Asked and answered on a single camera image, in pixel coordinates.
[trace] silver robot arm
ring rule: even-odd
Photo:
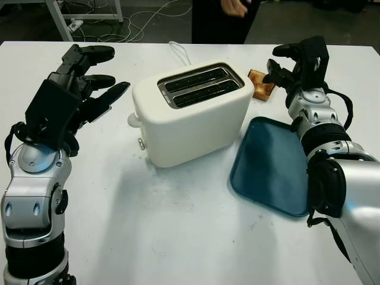
[[[264,82],[287,91],[286,106],[308,158],[308,226],[324,222],[364,285],[380,284],[380,162],[346,133],[352,103],[324,82],[328,53],[322,37],[279,46],[274,55],[291,57],[292,72],[270,59]],[[327,93],[343,98],[349,111],[342,125]],[[314,212],[326,218],[313,218]]]
[[[75,284],[64,248],[69,157],[64,150],[22,144],[9,168],[12,178],[1,201],[8,259],[4,284]]]
[[[5,285],[75,285],[68,274],[64,247],[64,185],[71,172],[70,157],[78,154],[76,132],[111,108],[129,87],[108,75],[85,73],[114,56],[108,46],[72,45],[62,65],[44,80],[26,111],[5,140],[11,181],[1,200],[6,244]],[[111,87],[98,98],[92,91]],[[12,137],[23,142],[10,154]]]

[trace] white table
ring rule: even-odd
[[[0,139],[24,112],[70,43],[5,42],[0,46]],[[112,61],[89,70],[136,83],[181,66],[166,44],[110,44]],[[243,73],[266,71],[273,45],[185,45],[192,62],[221,58]],[[353,141],[380,159],[380,57],[371,47],[329,46],[326,81],[351,97]],[[276,59],[291,68],[289,59]],[[341,121],[344,103],[331,96]],[[284,90],[253,100],[230,147],[171,169],[156,169],[128,126],[131,89],[113,110],[79,131],[78,157],[66,183],[66,248],[78,284],[360,284],[328,227],[308,229],[237,196],[229,173],[248,122],[267,116],[290,123]],[[1,158],[0,181],[10,172]],[[0,268],[5,265],[0,245]]]

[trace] power cord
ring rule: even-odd
[[[172,50],[174,51],[174,53],[179,57],[179,59],[183,62],[184,65],[191,65],[191,61],[190,61],[190,58],[189,58],[189,55],[188,55],[188,52],[186,51],[186,49],[180,45],[179,43],[177,42],[174,42],[174,41],[170,41],[169,43],[169,46],[172,48]]]
[[[87,6],[90,8],[90,10],[87,12],[87,13],[93,13],[94,9],[95,8],[98,8],[96,7],[96,4],[95,4],[95,0],[88,0],[87,3],[82,3],[82,2],[78,2],[78,1],[73,1],[73,0],[64,0],[65,3],[67,2],[67,4],[77,4],[77,5],[82,5],[82,6]],[[192,9],[192,7],[190,7],[187,11],[181,13],[181,14],[178,14],[178,15],[170,15],[170,14],[164,14],[164,13],[161,13],[161,11],[163,9],[165,9],[168,5],[170,4],[173,4],[173,3],[176,3],[176,2],[179,2],[181,0],[172,0],[172,1],[169,1],[167,2],[166,4],[164,4],[163,6],[161,6],[157,11],[140,11],[140,12],[136,12],[136,13],[133,13],[132,15],[130,15],[129,17],[124,17],[124,19],[128,20],[128,26],[127,26],[127,29],[128,29],[128,32],[127,34],[123,33],[123,32],[120,32],[120,33],[114,33],[113,31],[111,33],[108,33],[108,34],[103,34],[101,36],[91,36],[91,35],[85,35],[85,33],[83,32],[83,29],[80,30],[81,32],[81,36],[73,36],[73,38],[82,38],[83,40],[86,40],[86,38],[92,38],[92,39],[96,39],[97,42],[127,42],[127,43],[131,43],[131,42],[139,42],[140,40],[143,39],[144,37],[144,29],[148,26],[148,24],[152,21],[152,19],[156,16],[156,15],[162,15],[162,16],[165,16],[165,17],[181,17],[181,16],[184,16],[186,15],[187,13],[189,13]],[[106,4],[104,6],[102,6],[102,8],[104,7],[109,7],[115,21],[117,21],[118,19],[116,19],[116,16],[115,16],[115,12],[112,8],[111,5],[109,5],[108,3],[108,0],[105,0]],[[153,14],[146,22],[145,24],[143,25],[143,27],[138,27],[136,26],[135,24],[132,23],[131,19],[138,15],[138,14]],[[96,24],[96,23],[99,23],[99,22],[102,22],[103,20],[100,20],[100,21],[94,21],[94,22],[85,22],[87,24]],[[137,33],[133,36],[131,36],[132,34],[132,28],[136,29],[137,30]]]

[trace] floor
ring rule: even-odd
[[[96,4],[106,5],[108,0],[97,0]],[[125,17],[138,11],[156,11],[158,7],[132,6],[137,1],[123,1]],[[191,0],[181,0],[170,4],[161,12],[182,14],[191,7]],[[63,11],[86,12],[83,5],[66,4]],[[110,13],[112,7],[97,9],[97,12]],[[133,16],[132,23],[142,27],[152,14],[143,13]],[[128,20],[122,25],[109,20],[97,24],[83,24],[86,41],[95,42],[104,34],[128,34]],[[131,39],[137,29],[132,28]],[[380,5],[369,4],[361,13],[354,14],[344,9],[324,11],[314,8],[305,1],[268,1],[261,4],[254,24],[247,36],[246,43],[288,43],[321,34],[331,45],[373,46],[380,53]],[[80,31],[75,32],[75,40],[83,40]],[[181,17],[155,16],[134,40],[150,43],[164,43],[175,40],[191,42],[191,11]],[[103,36],[102,40],[122,40],[124,37]],[[24,4],[22,8],[13,7],[5,16],[0,13],[0,43],[4,40],[61,40],[60,35],[43,4]]]

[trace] toaster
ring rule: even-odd
[[[158,167],[171,167],[231,144],[254,86],[230,64],[191,65],[145,79],[132,89],[128,123]]]

